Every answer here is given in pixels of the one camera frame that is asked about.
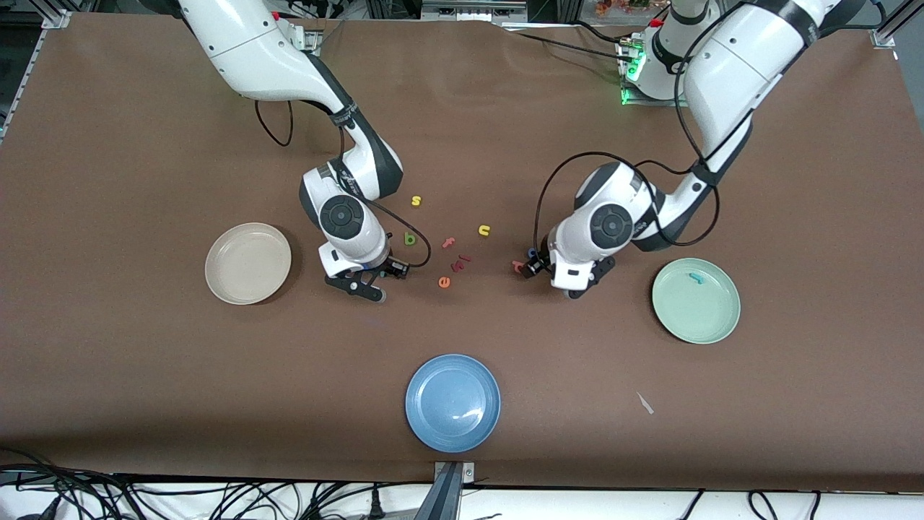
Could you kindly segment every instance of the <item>green plate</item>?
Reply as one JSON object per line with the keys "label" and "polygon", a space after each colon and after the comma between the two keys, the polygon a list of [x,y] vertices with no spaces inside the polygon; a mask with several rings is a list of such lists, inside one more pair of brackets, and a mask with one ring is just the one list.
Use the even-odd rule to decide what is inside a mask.
{"label": "green plate", "polygon": [[654,279],[651,302],[671,334],[690,343],[724,340],[741,317],[735,283],[718,266],[698,258],[664,266]]}

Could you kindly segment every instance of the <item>metal frame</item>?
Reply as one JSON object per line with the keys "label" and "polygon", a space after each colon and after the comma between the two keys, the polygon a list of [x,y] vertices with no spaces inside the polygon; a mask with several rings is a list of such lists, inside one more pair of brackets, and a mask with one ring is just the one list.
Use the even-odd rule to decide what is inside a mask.
{"label": "metal frame", "polygon": [[924,9],[924,0],[905,0],[874,32],[874,39],[879,42],[888,42],[898,30],[920,14],[922,9]]}
{"label": "metal frame", "polygon": [[439,472],[436,481],[423,504],[414,515],[414,520],[456,520],[459,503],[462,502],[462,485],[466,478],[465,464],[472,464],[469,477],[474,477],[474,463],[436,463]]}
{"label": "metal frame", "polygon": [[45,43],[45,36],[47,34],[48,30],[43,29],[42,34],[39,35],[39,41],[35,43],[35,49],[32,50],[32,56],[30,56],[29,64],[26,66],[26,73],[22,75],[22,80],[19,82],[19,87],[16,89],[16,97],[13,98],[13,103],[9,105],[9,113],[6,114],[6,119],[3,121],[3,128],[0,129],[0,144],[3,144],[3,139],[6,137],[6,129],[9,128],[9,123],[13,120],[13,114],[19,106],[19,98],[22,97],[22,92],[26,89],[26,82],[29,81],[29,76],[32,75],[32,67],[35,66],[35,60],[39,58],[39,51],[42,50],[42,45]]}
{"label": "metal frame", "polygon": [[74,11],[93,11],[97,0],[29,0],[36,12],[42,15],[43,29],[63,29]]}

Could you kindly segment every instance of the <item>plate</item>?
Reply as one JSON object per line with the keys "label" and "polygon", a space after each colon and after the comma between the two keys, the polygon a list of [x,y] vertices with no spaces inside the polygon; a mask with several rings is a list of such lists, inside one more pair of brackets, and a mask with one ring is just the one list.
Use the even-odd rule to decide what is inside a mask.
{"label": "plate", "polygon": [[698,258],[664,266],[654,279],[651,302],[667,330],[690,343],[724,340],[741,317],[735,283],[718,266]]}
{"label": "plate", "polygon": [[501,391],[478,360],[450,353],[434,357],[407,385],[405,413],[424,444],[446,453],[467,452],[491,435],[501,414]]}
{"label": "plate", "polygon": [[292,267],[292,250],[279,229],[259,222],[235,226],[205,258],[205,281],[223,302],[248,305],[273,295]]}

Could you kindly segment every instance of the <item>blue plate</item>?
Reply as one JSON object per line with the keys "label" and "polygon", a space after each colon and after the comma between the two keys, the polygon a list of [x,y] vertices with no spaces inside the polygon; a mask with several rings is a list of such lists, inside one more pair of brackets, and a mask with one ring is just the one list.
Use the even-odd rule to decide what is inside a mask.
{"label": "blue plate", "polygon": [[501,391],[491,371],[458,353],[434,357],[407,385],[405,413],[424,444],[467,452],[484,442],[501,414]]}

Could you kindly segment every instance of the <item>white scrap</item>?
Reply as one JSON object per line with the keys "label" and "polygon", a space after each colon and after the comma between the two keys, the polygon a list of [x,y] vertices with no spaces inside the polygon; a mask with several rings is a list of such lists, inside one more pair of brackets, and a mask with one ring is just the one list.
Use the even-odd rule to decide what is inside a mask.
{"label": "white scrap", "polygon": [[644,406],[646,410],[648,410],[648,415],[653,415],[654,409],[651,408],[651,405],[648,404],[647,401],[645,401],[645,398],[642,397],[640,393],[636,392],[636,394],[638,394],[638,398],[641,399],[641,405]]}

